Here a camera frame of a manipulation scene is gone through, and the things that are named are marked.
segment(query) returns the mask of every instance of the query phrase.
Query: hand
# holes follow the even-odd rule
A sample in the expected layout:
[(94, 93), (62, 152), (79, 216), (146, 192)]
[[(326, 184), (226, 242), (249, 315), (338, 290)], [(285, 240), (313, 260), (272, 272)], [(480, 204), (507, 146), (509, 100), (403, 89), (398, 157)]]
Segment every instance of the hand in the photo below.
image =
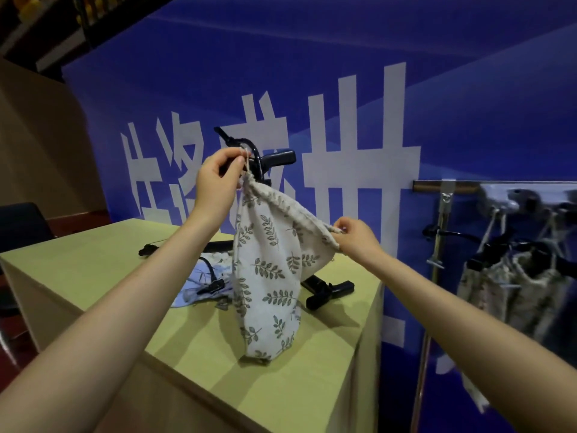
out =
[(360, 265), (366, 264), (371, 256), (383, 252), (371, 228), (362, 220), (341, 217), (336, 221), (335, 227), (344, 232), (332, 235), (341, 251)]
[[(202, 218), (217, 230), (228, 215), (237, 196), (238, 179), (245, 166), (244, 153), (237, 147), (221, 149), (204, 161), (196, 177), (196, 201), (191, 217)], [(234, 159), (224, 176), (219, 169)]]

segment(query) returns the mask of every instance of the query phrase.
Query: person's left arm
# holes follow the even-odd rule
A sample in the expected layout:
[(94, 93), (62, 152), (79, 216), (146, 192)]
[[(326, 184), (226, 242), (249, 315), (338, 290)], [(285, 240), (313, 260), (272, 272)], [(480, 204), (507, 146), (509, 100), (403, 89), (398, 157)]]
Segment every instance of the person's left arm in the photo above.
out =
[[(208, 158), (184, 225), (0, 394), (0, 432), (68, 433), (96, 426), (226, 218), (245, 164), (240, 155), (228, 148)], [(221, 177), (219, 167), (233, 158)]]

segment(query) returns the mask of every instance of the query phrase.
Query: person's right arm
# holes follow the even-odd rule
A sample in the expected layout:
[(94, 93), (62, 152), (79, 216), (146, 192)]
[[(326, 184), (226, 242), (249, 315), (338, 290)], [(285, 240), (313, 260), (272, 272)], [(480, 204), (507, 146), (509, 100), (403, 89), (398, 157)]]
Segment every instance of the person's right arm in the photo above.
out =
[(335, 226), (342, 252), (382, 280), (515, 429), (577, 432), (577, 370), (387, 255), (362, 221)]

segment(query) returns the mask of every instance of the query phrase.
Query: forearm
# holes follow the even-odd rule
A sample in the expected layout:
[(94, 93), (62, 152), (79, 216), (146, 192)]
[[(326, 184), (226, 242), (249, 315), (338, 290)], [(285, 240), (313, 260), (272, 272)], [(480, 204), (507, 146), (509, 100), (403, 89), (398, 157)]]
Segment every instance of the forearm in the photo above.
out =
[(365, 266), (517, 429), (577, 431), (571, 366), (385, 253)]
[(192, 213), (38, 356), (0, 394), (0, 431), (77, 432), (94, 426), (212, 238), (212, 223)]

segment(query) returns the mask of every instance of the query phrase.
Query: light blue cloth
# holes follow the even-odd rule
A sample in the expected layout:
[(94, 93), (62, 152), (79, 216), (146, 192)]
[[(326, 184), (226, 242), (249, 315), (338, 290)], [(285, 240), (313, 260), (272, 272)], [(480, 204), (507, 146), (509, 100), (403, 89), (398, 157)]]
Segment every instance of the light blue cloth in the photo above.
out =
[(213, 293), (198, 294), (197, 292), (211, 283), (211, 272), (206, 265), (206, 262), (199, 260), (194, 269), (192, 269), (191, 276), (184, 283), (182, 289), (178, 292), (177, 297), (172, 302), (171, 307), (178, 308), (189, 306), (195, 302), (204, 299), (217, 299), (222, 297), (233, 297), (233, 285), (230, 281), (232, 273), (232, 258), (227, 253), (202, 254), (206, 258), (214, 270), (217, 279), (224, 280), (224, 287)]

